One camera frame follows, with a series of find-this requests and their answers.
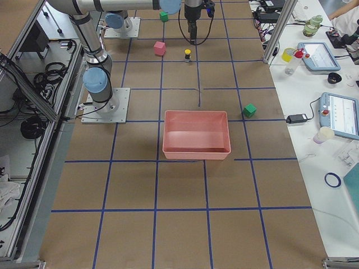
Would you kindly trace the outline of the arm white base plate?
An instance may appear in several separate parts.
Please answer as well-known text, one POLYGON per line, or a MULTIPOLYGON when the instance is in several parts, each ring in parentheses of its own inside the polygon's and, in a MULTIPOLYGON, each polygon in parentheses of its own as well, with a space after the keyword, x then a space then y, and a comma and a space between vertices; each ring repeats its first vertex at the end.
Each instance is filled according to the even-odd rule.
POLYGON ((84 108, 84 116, 81 117, 83 124, 112 124, 126 123, 128 104, 130 100, 130 88, 116 87, 112 88, 112 98, 108 103, 99 104, 93 102, 88 94, 86 101, 90 102, 84 108))
POLYGON ((140 30, 140 17, 122 17, 107 16, 105 22, 107 28, 105 30, 105 39, 130 39, 138 38, 140 30))

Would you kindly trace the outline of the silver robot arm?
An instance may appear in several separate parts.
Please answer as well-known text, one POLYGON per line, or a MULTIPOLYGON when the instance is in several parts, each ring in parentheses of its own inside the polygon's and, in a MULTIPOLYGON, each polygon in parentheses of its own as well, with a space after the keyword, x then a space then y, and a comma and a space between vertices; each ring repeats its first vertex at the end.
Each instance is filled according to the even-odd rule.
POLYGON ((188 24, 191 45, 200 45, 197 42, 197 20, 202 10, 207 10, 210 18, 215 14, 213 1, 49 1, 55 10, 67 14, 73 28, 85 49, 86 61, 90 67, 100 67, 105 71, 112 68, 112 60, 101 44, 99 37, 92 25, 91 11, 119 13, 128 10, 162 10, 169 15, 180 13, 181 5, 185 5, 185 18, 188 24))
POLYGON ((127 10, 107 11, 105 22, 108 27, 121 34, 129 32, 133 28, 127 10))

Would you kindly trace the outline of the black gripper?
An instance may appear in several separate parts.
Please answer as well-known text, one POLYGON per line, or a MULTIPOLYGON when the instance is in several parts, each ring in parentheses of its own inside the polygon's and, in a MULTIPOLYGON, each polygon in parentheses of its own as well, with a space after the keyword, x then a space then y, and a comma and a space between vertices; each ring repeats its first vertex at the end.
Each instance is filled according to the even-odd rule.
POLYGON ((215 3, 208 0, 185 0, 185 18, 190 33, 190 44, 196 44, 197 20, 201 17, 201 11, 207 10, 210 18, 214 17, 215 3))

